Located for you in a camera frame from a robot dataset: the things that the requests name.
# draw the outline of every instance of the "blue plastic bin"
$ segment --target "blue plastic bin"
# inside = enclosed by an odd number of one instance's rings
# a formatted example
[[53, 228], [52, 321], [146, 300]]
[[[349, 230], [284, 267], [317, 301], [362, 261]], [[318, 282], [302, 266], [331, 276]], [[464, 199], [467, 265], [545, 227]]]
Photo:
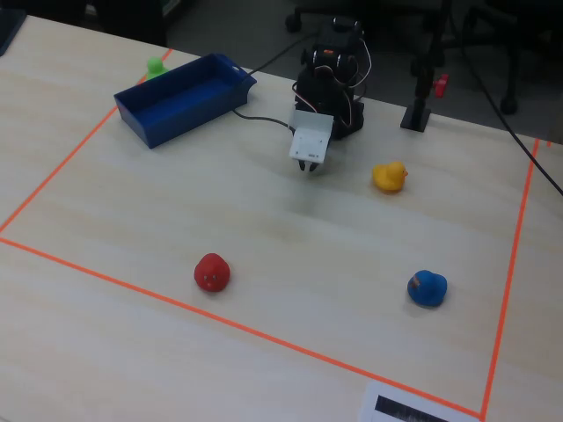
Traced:
[[206, 55], [115, 94], [121, 118], [156, 146], [243, 104], [256, 80], [225, 55]]

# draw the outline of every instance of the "cable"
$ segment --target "cable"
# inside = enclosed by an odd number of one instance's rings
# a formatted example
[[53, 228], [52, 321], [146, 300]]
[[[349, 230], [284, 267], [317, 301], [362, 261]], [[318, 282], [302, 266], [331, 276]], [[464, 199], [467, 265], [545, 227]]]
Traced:
[[300, 38], [297, 41], [292, 42], [291, 44], [289, 44], [287, 47], [285, 47], [280, 53], [278, 53], [277, 55], [275, 55], [274, 57], [272, 57], [270, 60], [268, 60], [267, 62], [265, 62], [264, 64], [260, 65], [258, 68], [256, 68], [255, 70], [252, 70], [250, 72], [248, 72], [246, 74], [246, 76], [242, 79], [245, 80], [247, 77], [255, 74], [256, 72], [260, 72], [261, 70], [263, 70], [264, 68], [266, 68], [267, 66], [269, 66], [270, 64], [272, 64], [273, 62], [275, 62], [276, 60], [278, 60], [280, 57], [282, 57], [283, 55], [285, 55], [291, 48], [295, 47], [297, 44], [301, 44], [303, 41], [307, 41], [310, 38], [313, 38], [315, 36], [318, 35], [318, 32], [316, 33], [308, 33], [307, 35], [305, 35], [304, 37]]
[[283, 127], [286, 127], [287, 129], [289, 129], [292, 133], [295, 133], [296, 130], [289, 125], [289, 123], [284, 123], [281, 120], [277, 120], [277, 119], [272, 119], [271, 117], [254, 117], [254, 116], [245, 116], [241, 113], [239, 113], [237, 110], [233, 110], [233, 113], [235, 113], [238, 117], [242, 118], [242, 119], [246, 119], [246, 120], [264, 120], [264, 121], [271, 121], [272, 123], [277, 123], [278, 125], [282, 125]]
[[512, 135], [512, 137], [514, 138], [514, 140], [516, 141], [516, 143], [518, 143], [518, 145], [520, 146], [520, 148], [522, 148], [522, 150], [526, 153], [526, 155], [528, 156], [528, 158], [531, 160], [532, 163], [534, 163], [537, 167], [538, 170], [541, 171], [541, 173], [545, 176], [545, 178], [547, 178], [547, 180], [549, 181], [549, 183], [551, 183], [553, 185], [553, 187], [555, 189], [557, 189], [557, 191], [563, 195], [563, 189], [560, 188], [560, 186], [555, 182], [555, 180], [552, 179], [552, 177], [547, 174], [547, 171], [544, 170], [544, 168], [537, 162], [536, 158], [528, 151], [528, 149], [526, 148], [526, 146], [522, 143], [522, 141], [520, 141], [520, 138], [518, 138], [518, 136], [515, 134], [514, 130], [512, 130], [512, 127], [510, 127], [510, 125], [508, 124], [508, 122], [506, 121], [506, 119], [504, 118], [504, 116], [501, 113], [501, 110], [499, 110], [499, 108], [496, 106], [496, 104], [494, 103], [493, 97], [491, 97], [491, 94], [489, 93], [488, 89], [485, 87], [485, 84], [483, 83], [483, 80], [481, 79], [481, 77], [479, 76], [479, 74], [477, 73], [477, 71], [475, 70], [475, 68], [473, 67], [473, 63], [472, 61], [469, 59], [469, 56], [467, 55], [467, 53], [465, 52], [465, 45], [464, 45], [464, 30], [462, 31], [461, 35], [459, 34], [459, 32], [457, 31], [456, 28], [456, 24], [454, 22], [451, 10], [450, 10], [450, 26], [451, 26], [451, 31], [454, 34], [454, 37], [456, 37], [457, 42], [459, 43], [460, 49], [461, 49], [461, 54], [464, 57], [466, 63], [467, 63], [467, 67], [469, 68], [469, 71], [471, 72], [471, 74], [473, 75], [473, 77], [475, 78], [475, 80], [477, 81], [477, 83], [479, 84], [480, 89], [483, 91], [483, 93], [485, 94], [486, 99], [488, 100], [489, 104], [491, 105], [491, 107], [494, 110], [494, 113], [498, 116], [499, 120], [501, 121], [502, 125], [507, 129], [507, 131]]
[[342, 92], [344, 94], [344, 97], [346, 97], [346, 101], [348, 102], [348, 110], [349, 110], [349, 116], [350, 116], [350, 120], [348, 122], [348, 124], [344, 121], [344, 119], [340, 118], [342, 120], [342, 124], [346, 127], [351, 127], [352, 126], [352, 101], [350, 101], [350, 97], [346, 94], [346, 91]]
[[[251, 75], [255, 74], [256, 72], [260, 72], [261, 70], [263, 70], [265, 67], [269, 66], [270, 64], [272, 64], [273, 62], [275, 62], [276, 60], [278, 60], [280, 57], [282, 57], [283, 55], [285, 55], [291, 48], [295, 47], [297, 44], [308, 40], [309, 38], [312, 38], [314, 36], [316, 36], [318, 33], [309, 33], [307, 35], [305, 35], [304, 37], [300, 38], [297, 41], [292, 42], [291, 44], [289, 44], [287, 47], [285, 47], [280, 53], [278, 53], [277, 55], [275, 55], [274, 57], [272, 57], [270, 60], [268, 60], [267, 62], [265, 62], [264, 64], [260, 65], [258, 68], [256, 68], [255, 70], [252, 70], [250, 72], [248, 72], [245, 77], [243, 77], [240, 81], [238, 81], [239, 83], [243, 82], [244, 80], [246, 80], [247, 77], [250, 77]], [[317, 110], [315, 109], [315, 107], [313, 107], [308, 101], [306, 101], [304, 98], [302, 98], [299, 94], [296, 95], [305, 103], [307, 104], [309, 107], [311, 107], [315, 113], [317, 112]], [[271, 117], [260, 117], [260, 116], [245, 116], [241, 113], [239, 113], [237, 110], [232, 110], [233, 113], [235, 113], [238, 117], [240, 117], [241, 119], [245, 119], [245, 120], [264, 120], [264, 121], [271, 121], [272, 123], [277, 123], [278, 125], [282, 125], [284, 127], [287, 127], [292, 133], [295, 133], [296, 130], [289, 125], [289, 123], [284, 123], [281, 120], [277, 120], [277, 119], [273, 119]]]
[[350, 86], [350, 88], [355, 88], [356, 86], [359, 86], [363, 81], [366, 80], [366, 77], [368, 77], [369, 72], [371, 71], [371, 55], [369, 55], [368, 46], [366, 45], [366, 41], [364, 41], [362, 38], [360, 38], [360, 41], [363, 43], [363, 47], [366, 49], [366, 54], [368, 55], [368, 60], [369, 60], [369, 67], [368, 67], [368, 71], [363, 76], [362, 80], [358, 82], [356, 85]]
[[362, 94], [359, 95], [358, 98], [356, 98], [356, 99], [354, 100], [354, 102], [357, 103], [357, 102], [360, 101], [362, 98], [364, 98], [364, 97], [366, 96], [366, 93], [367, 93], [367, 92], [368, 92], [368, 83], [366, 82], [366, 83], [363, 85], [363, 92], [362, 92]]
[[303, 101], [306, 105], [308, 105], [311, 110], [315, 113], [318, 113], [317, 109], [315, 108], [315, 106], [313, 104], [311, 104], [309, 101], [307, 101], [305, 98], [303, 98], [301, 96], [301, 94], [299, 94], [296, 90], [296, 86], [297, 86], [297, 82], [295, 82], [293, 85], [291, 85], [291, 90], [296, 94], [296, 97], [298, 97], [301, 101]]
[[348, 61], [349, 61], [349, 62], [351, 62], [351, 61], [354, 61], [354, 62], [355, 62], [355, 73], [350, 77], [350, 79], [348, 80], [348, 82], [339, 81], [338, 78], [334, 75], [333, 68], [331, 68], [330, 66], [328, 66], [328, 65], [326, 65], [326, 64], [322, 64], [322, 65], [320, 65], [320, 66], [317, 66], [317, 67], [315, 68], [315, 75], [317, 74], [317, 70], [319, 70], [319, 69], [326, 69], [326, 70], [329, 70], [329, 71], [331, 72], [331, 75], [333, 76], [334, 80], [336, 81], [336, 83], [337, 83], [338, 85], [342, 85], [342, 86], [343, 86], [343, 85], [348, 85], [348, 84], [350, 84], [350, 82], [352, 82], [352, 81], [354, 80], [354, 78], [355, 78], [356, 76], [358, 76], [358, 73], [360, 72], [360, 66], [358, 65], [358, 61], [355, 59], [355, 57], [353, 57], [352, 55], [349, 56], [349, 57], [348, 57]]

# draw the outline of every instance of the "floor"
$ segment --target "floor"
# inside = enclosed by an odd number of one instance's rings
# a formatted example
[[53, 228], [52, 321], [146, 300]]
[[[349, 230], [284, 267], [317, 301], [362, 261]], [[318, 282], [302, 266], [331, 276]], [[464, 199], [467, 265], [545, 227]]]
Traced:
[[[482, 0], [455, 2], [454, 16], [458, 25], [469, 5], [480, 3]], [[196, 55], [224, 53], [241, 66], [255, 68], [317, 27], [318, 18], [306, 17], [300, 33], [287, 33], [284, 19], [295, 5], [295, 0], [194, 0], [171, 26], [169, 45]], [[413, 102], [415, 79], [410, 76], [410, 62], [413, 51], [422, 51], [429, 43], [429, 36], [421, 30], [420, 22], [420, 18], [396, 18], [376, 32], [370, 42], [374, 66], [369, 75], [368, 98], [401, 106]], [[294, 48], [265, 71], [295, 79], [302, 68], [303, 47]], [[497, 47], [472, 47], [468, 52], [498, 104], [506, 88], [508, 72], [504, 51]], [[438, 75], [448, 73], [450, 82], [444, 98], [429, 101], [434, 113], [501, 128], [458, 50], [447, 51], [446, 65], [436, 72]], [[563, 113], [561, 75], [562, 63], [547, 62], [532, 53], [524, 53], [518, 80], [520, 109], [508, 118], [517, 133], [557, 141], [549, 133]]]

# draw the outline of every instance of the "orange tape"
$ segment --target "orange tape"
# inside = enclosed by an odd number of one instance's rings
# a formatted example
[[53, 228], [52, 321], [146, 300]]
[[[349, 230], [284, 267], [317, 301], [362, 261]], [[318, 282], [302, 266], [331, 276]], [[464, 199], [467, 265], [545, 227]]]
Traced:
[[[168, 51], [166, 51], [165, 55], [162, 56], [162, 60], [166, 60], [168, 58], [168, 56], [171, 54], [172, 49], [169, 48]], [[139, 82], [137, 82], [137, 84], [141, 84], [142, 82], [144, 82], [144, 80], [146, 79], [146, 75], [143, 76]], [[69, 161], [70, 159], [96, 134], [96, 132], [98, 132], [100, 130], [100, 128], [102, 126], [104, 126], [106, 124], [106, 122], [109, 120], [110, 117], [112, 117], [112, 115], [117, 111], [117, 106], [114, 106], [110, 112], [108, 114], [106, 114], [106, 116], [104, 117], [104, 119], [101, 120], [100, 123], [98, 123], [96, 125], [96, 127], [94, 129], [92, 129], [90, 131], [90, 133], [70, 152], [70, 154], [68, 154], [64, 160], [62, 160], [62, 162], [57, 165], [55, 167], [55, 169], [53, 171], [51, 171], [51, 174], [49, 174], [47, 176], [47, 178], [45, 180], [43, 180], [41, 182], [41, 184], [39, 186], [37, 186], [37, 188], [35, 188], [35, 190], [32, 192], [31, 195], [29, 195], [26, 200], [24, 200], [22, 202], [22, 204], [16, 208], [16, 210], [10, 215], [10, 217], [8, 217], [8, 220], [6, 220], [4, 222], [4, 224], [2, 224], [2, 226], [0, 226], [0, 233], [2, 233], [6, 227], [8, 227], [11, 222], [13, 222], [16, 217], [24, 210], [24, 208], [26, 208], [29, 203], [39, 194], [39, 192], [41, 192], [43, 190], [43, 188], [47, 185], [47, 183], [49, 183], [51, 181], [51, 179], [56, 176], [56, 174], [61, 171], [62, 167], [64, 167]]]
[[146, 288], [138, 287], [138, 286], [135, 286], [133, 284], [127, 283], [125, 281], [117, 280], [114, 277], [110, 277], [108, 275], [98, 273], [97, 271], [93, 271], [93, 270], [90, 270], [88, 268], [84, 268], [83, 266], [73, 264], [69, 261], [55, 257], [53, 255], [46, 253], [46, 252], [38, 251], [34, 248], [31, 248], [29, 246], [25, 246], [23, 244], [19, 244], [17, 242], [13, 242], [13, 241], [8, 240], [8, 239], [4, 239], [4, 238], [0, 237], [0, 243], [8, 244], [9, 246], [13, 246], [13, 247], [18, 248], [22, 251], [30, 252], [33, 255], [36, 255], [38, 257], [48, 259], [50, 261], [56, 262], [57, 264], [61, 264], [63, 266], [67, 266], [68, 268], [75, 269], [75, 270], [77, 270], [81, 273], [89, 274], [89, 275], [91, 275], [93, 277], [97, 277], [101, 280], [108, 281], [110, 283], [116, 284], [118, 286], [124, 287], [124, 288], [129, 289], [129, 290], [133, 290], [134, 292], [137, 292], [141, 295], [147, 295], [147, 296], [152, 297], [153, 299], [157, 299], [161, 302], [166, 302], [166, 303], [169, 303], [171, 305], [177, 306], [179, 308], [189, 310], [190, 312], [193, 312], [194, 314], [198, 314], [198, 315], [201, 315], [202, 317], [212, 319], [214, 321], [217, 321], [218, 323], [225, 324], [225, 325], [228, 325], [229, 327], [236, 328], [237, 330], [241, 330], [241, 331], [244, 331], [248, 334], [252, 334], [253, 336], [263, 338], [266, 341], [270, 341], [272, 343], [276, 343], [277, 345], [287, 347], [288, 349], [294, 350], [296, 352], [306, 354], [307, 356], [310, 356], [314, 359], [322, 360], [323, 362], [334, 365], [335, 367], [341, 367], [341, 368], [346, 369], [350, 372], [354, 372], [358, 375], [363, 375], [363, 376], [366, 376], [368, 378], [371, 378], [372, 380], [384, 382], [384, 383], [389, 384], [389, 385], [396, 387], [398, 389], [402, 389], [402, 390], [407, 391], [409, 393], [413, 393], [417, 396], [424, 397], [424, 398], [431, 400], [433, 402], [442, 404], [446, 407], [450, 407], [451, 409], [454, 409], [455, 411], [460, 411], [460, 412], [465, 413], [467, 415], [473, 416], [474, 418], [479, 417], [479, 414], [476, 411], [466, 409], [463, 406], [460, 406], [459, 404], [455, 404], [455, 403], [452, 403], [452, 402], [445, 400], [443, 398], [433, 396], [433, 395], [425, 393], [424, 391], [421, 391], [419, 389], [409, 387], [408, 385], [405, 385], [401, 382], [396, 382], [396, 381], [390, 380], [388, 378], [384, 378], [380, 375], [373, 374], [369, 371], [360, 369], [358, 367], [348, 365], [347, 363], [344, 363], [340, 360], [329, 358], [328, 356], [325, 356], [324, 354], [313, 352], [312, 350], [306, 349], [304, 347], [294, 345], [292, 343], [289, 343], [286, 340], [276, 338], [276, 337], [271, 336], [269, 334], [266, 334], [265, 332], [262, 332], [262, 331], [254, 330], [251, 327], [248, 327], [246, 325], [242, 325], [242, 324], [237, 323], [235, 321], [231, 321], [230, 319], [224, 318], [222, 316], [212, 314], [211, 312], [207, 312], [204, 309], [195, 308], [195, 306], [191, 306], [191, 305], [188, 305], [187, 303], [177, 301], [175, 299], [172, 299], [171, 297], [160, 295], [160, 294], [152, 292], [152, 291], [150, 291]]
[[[536, 157], [537, 149], [539, 148], [539, 139], [534, 142], [534, 149], [531, 154]], [[494, 374], [496, 365], [499, 360], [499, 352], [501, 351], [502, 333], [504, 332], [504, 323], [507, 318], [508, 300], [510, 299], [510, 289], [512, 288], [512, 279], [514, 277], [514, 269], [516, 265], [516, 258], [518, 256], [518, 244], [520, 243], [520, 234], [522, 233], [522, 225], [524, 223], [524, 215], [526, 214], [526, 204], [528, 202], [528, 194], [530, 193], [531, 177], [534, 174], [534, 163], [530, 161], [528, 165], [528, 174], [526, 176], [526, 183], [522, 192], [522, 200], [520, 201], [520, 211], [518, 212], [518, 220], [516, 221], [516, 230], [514, 233], [514, 240], [512, 242], [512, 252], [510, 253], [510, 261], [508, 263], [507, 282], [504, 286], [504, 296], [502, 296], [501, 316], [499, 324], [496, 329], [496, 338], [494, 340], [493, 356], [491, 357], [491, 364], [489, 366], [489, 373], [486, 378], [485, 395], [483, 396], [483, 404], [481, 405], [481, 413], [479, 419], [484, 421], [486, 418], [486, 411], [488, 410], [489, 401], [491, 399], [491, 389], [493, 387]]]

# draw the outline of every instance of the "yellow rubber duck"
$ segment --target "yellow rubber duck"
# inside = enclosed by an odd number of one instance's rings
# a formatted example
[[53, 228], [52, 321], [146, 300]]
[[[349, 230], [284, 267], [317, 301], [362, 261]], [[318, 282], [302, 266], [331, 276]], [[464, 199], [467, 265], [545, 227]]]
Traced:
[[405, 184], [408, 174], [405, 166], [400, 161], [390, 164], [377, 164], [371, 171], [373, 184], [387, 192], [398, 192]]

